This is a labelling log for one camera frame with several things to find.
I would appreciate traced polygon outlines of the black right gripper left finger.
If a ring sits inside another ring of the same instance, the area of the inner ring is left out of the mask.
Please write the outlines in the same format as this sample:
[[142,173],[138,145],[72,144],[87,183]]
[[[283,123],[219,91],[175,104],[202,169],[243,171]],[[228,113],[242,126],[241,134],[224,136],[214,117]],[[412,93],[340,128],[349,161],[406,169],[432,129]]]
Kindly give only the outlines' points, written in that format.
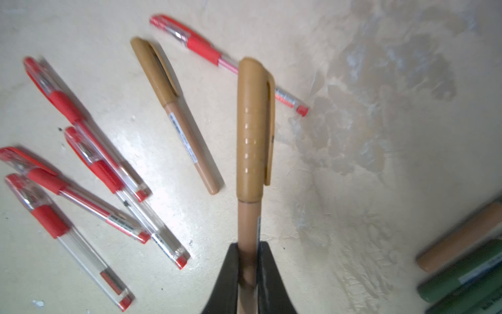
[[213,291],[202,310],[203,314],[236,314],[239,282],[239,251],[230,244]]

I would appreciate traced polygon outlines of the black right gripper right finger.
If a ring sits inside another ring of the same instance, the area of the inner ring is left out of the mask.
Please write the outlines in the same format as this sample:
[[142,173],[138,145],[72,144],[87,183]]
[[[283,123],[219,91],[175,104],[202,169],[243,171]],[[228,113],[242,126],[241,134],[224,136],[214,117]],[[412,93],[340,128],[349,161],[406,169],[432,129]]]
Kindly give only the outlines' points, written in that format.
[[260,242],[258,249],[258,313],[298,313],[289,298],[267,242]]

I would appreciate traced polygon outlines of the brown marker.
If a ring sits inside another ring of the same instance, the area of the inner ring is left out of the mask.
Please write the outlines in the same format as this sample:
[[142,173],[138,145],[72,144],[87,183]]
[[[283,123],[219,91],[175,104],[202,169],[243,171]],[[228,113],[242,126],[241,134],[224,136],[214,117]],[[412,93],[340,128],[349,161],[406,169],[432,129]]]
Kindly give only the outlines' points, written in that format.
[[271,184],[275,80],[257,60],[239,62],[237,84],[238,313],[256,313],[258,247],[264,187]]
[[470,246],[481,241],[501,224],[501,200],[487,205],[465,221],[453,233],[425,250],[416,262],[423,271],[432,273],[452,262]]
[[175,84],[175,79],[172,77],[167,63],[161,57],[160,50],[156,48],[153,42],[140,37],[132,38],[130,43],[142,70],[176,129],[208,193],[216,195],[220,191],[220,185],[210,169],[201,142],[197,139],[192,125],[180,106],[179,98],[181,93]]

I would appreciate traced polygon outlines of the dark green pen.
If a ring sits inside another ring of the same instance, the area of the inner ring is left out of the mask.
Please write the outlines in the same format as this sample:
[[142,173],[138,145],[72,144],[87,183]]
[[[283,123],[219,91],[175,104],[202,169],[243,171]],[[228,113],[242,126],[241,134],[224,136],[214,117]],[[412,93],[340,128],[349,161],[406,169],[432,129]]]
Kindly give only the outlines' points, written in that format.
[[443,301],[437,303],[426,310],[426,313],[464,313],[500,286],[500,277],[485,276],[470,285],[459,295],[445,298]]
[[456,292],[462,286],[481,278],[501,263],[501,238],[491,239],[446,270],[417,288],[427,303],[435,303]]

